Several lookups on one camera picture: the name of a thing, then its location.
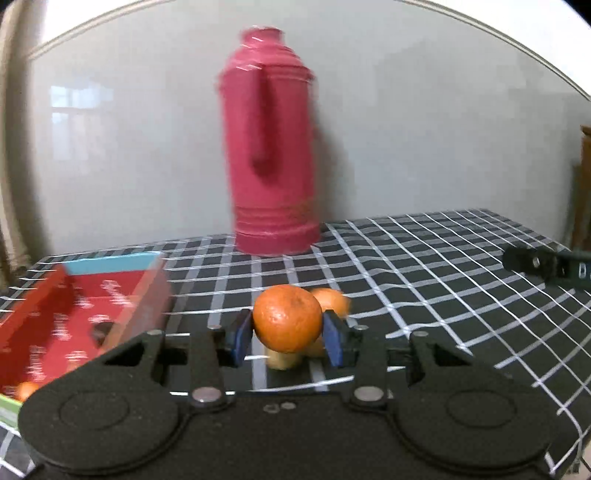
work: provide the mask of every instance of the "thermos neck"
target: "thermos neck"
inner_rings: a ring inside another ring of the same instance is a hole
[[[242,44],[247,47],[260,45],[260,42],[281,43],[283,32],[275,27],[252,27],[242,33]]]

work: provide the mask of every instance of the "bolt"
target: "bolt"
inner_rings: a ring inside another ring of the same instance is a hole
[[[279,413],[281,410],[276,403],[269,403],[262,408],[267,413]]]
[[[378,401],[384,396],[384,391],[379,387],[367,386],[355,388],[353,395],[357,400],[364,402]]]
[[[193,390],[191,396],[199,403],[213,403],[222,398],[222,392],[215,387],[201,387]]]

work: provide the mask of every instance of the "red box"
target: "red box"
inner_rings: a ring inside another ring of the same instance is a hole
[[[0,324],[0,393],[39,386],[141,332],[164,327],[170,286],[159,252],[57,264]],[[114,322],[102,346],[100,322]]]

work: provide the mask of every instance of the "orange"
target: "orange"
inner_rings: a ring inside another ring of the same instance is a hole
[[[340,290],[315,288],[311,294],[318,300],[323,312],[334,310],[341,319],[345,319],[349,314],[351,301]]]
[[[297,367],[303,357],[300,353],[279,353],[265,347],[267,367],[271,370],[289,370]]]
[[[276,285],[257,298],[252,321],[256,336],[267,348],[296,353],[318,338],[322,331],[322,308],[303,288]]]
[[[332,288],[315,288],[311,293],[320,303],[323,312],[333,310],[341,319],[347,318],[351,301],[343,295],[343,292]],[[303,353],[313,358],[324,356],[322,337],[319,336],[314,343],[306,347]]]
[[[23,402],[35,393],[35,390],[39,389],[39,385],[33,382],[23,382],[18,384],[17,393],[15,397],[18,401]]]

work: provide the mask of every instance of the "black and white checkered tablecloth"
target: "black and white checkered tablecloth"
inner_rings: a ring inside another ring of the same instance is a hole
[[[428,329],[544,390],[561,420],[546,456],[550,470],[561,475],[580,453],[591,425],[591,295],[546,286],[501,264],[509,243],[563,246],[487,210],[331,223],[311,253],[282,258],[244,255],[233,242],[216,235],[45,258],[3,298],[1,309],[11,311],[56,263],[149,250],[168,256],[171,335],[227,324],[271,285],[336,288],[352,299],[352,325],[368,325],[392,343]],[[247,360],[240,369],[224,369],[229,391],[339,390],[352,378],[350,370],[335,370],[323,360],[288,372],[268,370],[256,339]],[[169,387],[186,395],[181,369]],[[395,391],[403,372],[390,370]],[[0,428],[0,480],[23,476],[28,468],[18,432]]]

